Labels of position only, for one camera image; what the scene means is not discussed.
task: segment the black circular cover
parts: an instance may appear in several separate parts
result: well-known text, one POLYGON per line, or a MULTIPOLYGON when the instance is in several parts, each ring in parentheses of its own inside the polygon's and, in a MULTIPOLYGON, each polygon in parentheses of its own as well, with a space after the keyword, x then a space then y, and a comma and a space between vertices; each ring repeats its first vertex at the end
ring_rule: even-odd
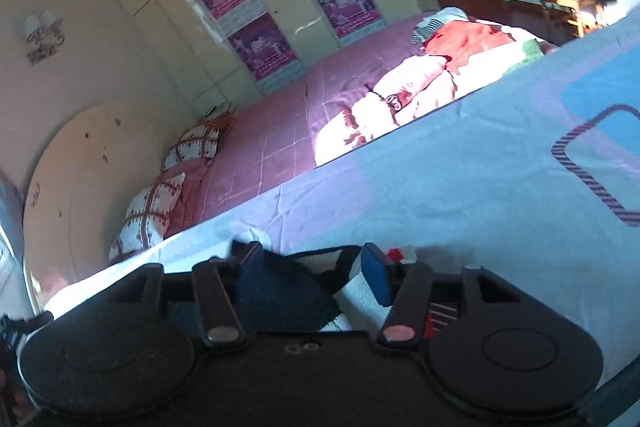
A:
POLYGON ((189 337, 142 307, 106 304, 69 315, 36 333, 20 354, 20 375, 40 406, 126 416, 160 405, 186 379, 189 337))
POLYGON ((427 362, 459 399, 509 415, 571 408, 602 373, 600 348, 585 331, 514 303, 485 306, 444 328, 427 362))

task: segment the wooden table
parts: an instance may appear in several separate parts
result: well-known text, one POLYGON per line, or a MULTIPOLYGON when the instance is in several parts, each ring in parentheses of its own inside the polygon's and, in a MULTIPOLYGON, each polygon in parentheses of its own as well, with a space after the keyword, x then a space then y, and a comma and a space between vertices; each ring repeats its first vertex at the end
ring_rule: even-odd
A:
POLYGON ((567 17, 565 21, 578 28, 578 36, 580 38, 585 36, 587 30, 594 30, 596 28, 602 27, 601 24, 604 21, 604 7, 598 0, 540 0, 540 3, 542 4, 542 7, 545 13, 545 19, 546 19, 547 25, 550 23, 550 20, 551 20, 551 12, 550 12, 551 9, 549 8, 549 6, 546 5, 546 3, 557 4, 559 6, 564 6, 565 8, 568 8, 569 10, 571 10, 571 12, 568 14, 569 17, 567 17), (582 10, 591 6, 593 6, 596 9, 596 13, 597 13, 595 25, 593 25, 593 23, 585 21, 580 16, 580 12, 582 10))

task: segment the pile of clothes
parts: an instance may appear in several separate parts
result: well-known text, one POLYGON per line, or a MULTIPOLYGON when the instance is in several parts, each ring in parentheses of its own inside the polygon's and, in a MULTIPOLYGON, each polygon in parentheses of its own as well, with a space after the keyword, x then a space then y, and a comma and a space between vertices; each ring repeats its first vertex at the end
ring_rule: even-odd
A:
POLYGON ((322 165, 457 98, 487 86, 555 47, 521 28, 470 19, 458 8, 424 18, 413 42, 422 54, 382 76, 318 133, 322 165))

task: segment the white pillow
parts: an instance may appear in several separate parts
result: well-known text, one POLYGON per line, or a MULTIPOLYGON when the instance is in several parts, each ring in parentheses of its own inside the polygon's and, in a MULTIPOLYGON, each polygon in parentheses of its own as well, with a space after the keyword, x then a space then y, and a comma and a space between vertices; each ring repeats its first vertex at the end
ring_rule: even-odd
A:
POLYGON ((151 185, 138 194, 127 209, 122 230, 109 251, 110 263, 133 251, 145 251, 162 243, 169 217, 180 197, 184 172, 151 185))
POLYGON ((164 165, 162 165, 162 172, 168 171, 171 167, 185 160, 213 158, 218 148, 219 136, 219 129, 210 125, 197 125, 188 130, 178 140, 178 143, 171 147, 166 160, 164 160, 164 165))

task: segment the headboard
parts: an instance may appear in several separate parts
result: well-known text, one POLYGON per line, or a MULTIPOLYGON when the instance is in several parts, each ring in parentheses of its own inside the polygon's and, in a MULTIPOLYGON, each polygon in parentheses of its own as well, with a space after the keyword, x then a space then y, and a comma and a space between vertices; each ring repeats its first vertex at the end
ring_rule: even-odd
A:
POLYGON ((24 211, 24 275, 35 312, 107 266, 129 203, 190 124, 161 102, 118 100, 87 109, 56 134, 24 211))

